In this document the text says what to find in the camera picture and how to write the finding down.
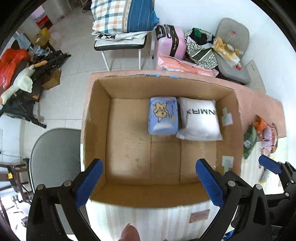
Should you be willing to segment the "operator hand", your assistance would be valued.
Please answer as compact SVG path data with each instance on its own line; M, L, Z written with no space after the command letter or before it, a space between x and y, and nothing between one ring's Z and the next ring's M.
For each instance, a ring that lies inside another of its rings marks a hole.
M140 236L137 229L128 223L121 232L119 241L140 241Z

